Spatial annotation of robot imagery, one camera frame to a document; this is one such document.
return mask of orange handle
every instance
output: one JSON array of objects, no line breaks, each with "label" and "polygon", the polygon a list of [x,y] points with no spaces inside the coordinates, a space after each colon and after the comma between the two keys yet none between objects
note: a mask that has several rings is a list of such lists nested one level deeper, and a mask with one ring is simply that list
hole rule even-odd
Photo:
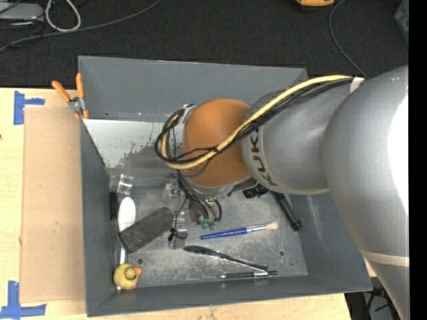
[{"label": "orange handle", "polygon": [[80,99],[85,97],[85,89],[83,88],[83,81],[81,80],[81,73],[75,76],[75,86],[77,87],[77,94]]},{"label": "orange handle", "polygon": [[70,102],[71,97],[68,92],[64,89],[62,84],[58,81],[52,81],[52,87],[60,94],[60,96],[64,99],[65,102]]}]

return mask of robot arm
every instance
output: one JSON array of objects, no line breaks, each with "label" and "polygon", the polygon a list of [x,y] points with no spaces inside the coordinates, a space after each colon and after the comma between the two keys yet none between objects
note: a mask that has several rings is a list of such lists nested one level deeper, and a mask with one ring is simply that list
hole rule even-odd
[{"label": "robot arm", "polygon": [[193,191],[216,196],[245,181],[278,193],[330,192],[355,243],[409,319],[408,66],[369,81],[312,79],[251,107],[208,101],[183,131],[184,153],[157,152]]}]

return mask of blue tape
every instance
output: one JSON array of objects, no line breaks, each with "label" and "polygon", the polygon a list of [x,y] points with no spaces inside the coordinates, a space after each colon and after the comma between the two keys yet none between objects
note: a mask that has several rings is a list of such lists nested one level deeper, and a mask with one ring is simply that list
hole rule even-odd
[{"label": "blue tape", "polygon": [[2,306],[0,319],[20,320],[21,317],[37,317],[44,315],[46,304],[34,307],[21,307],[19,303],[19,283],[9,281],[7,284],[7,306]]},{"label": "blue tape", "polygon": [[25,95],[15,90],[15,106],[13,113],[13,124],[22,125],[24,123],[24,106],[26,105],[44,105],[44,99],[25,99]]}]

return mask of brush bristles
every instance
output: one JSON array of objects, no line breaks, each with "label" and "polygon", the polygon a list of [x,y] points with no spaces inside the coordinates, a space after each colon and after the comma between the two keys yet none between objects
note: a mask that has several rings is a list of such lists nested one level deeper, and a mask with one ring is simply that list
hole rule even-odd
[{"label": "brush bristles", "polygon": [[277,230],[279,227],[279,224],[277,221],[274,221],[273,223],[267,224],[267,230]]}]

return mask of black carpet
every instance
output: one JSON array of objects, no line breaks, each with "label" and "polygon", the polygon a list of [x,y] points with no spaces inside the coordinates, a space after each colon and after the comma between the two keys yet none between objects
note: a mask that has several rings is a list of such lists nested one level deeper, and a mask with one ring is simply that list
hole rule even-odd
[{"label": "black carpet", "polygon": [[[156,0],[72,0],[82,5],[82,26],[107,23]],[[47,0],[24,0],[46,4]],[[389,0],[346,0],[330,13],[303,12],[292,0],[161,0],[149,11],[98,29],[18,43],[0,52],[0,86],[50,87],[56,79],[75,87],[80,55],[303,67],[309,76],[363,73],[374,77],[408,64],[408,46]],[[75,16],[63,0],[51,18],[63,28]],[[28,35],[47,35],[49,25],[8,29],[0,25],[0,48]]]}]

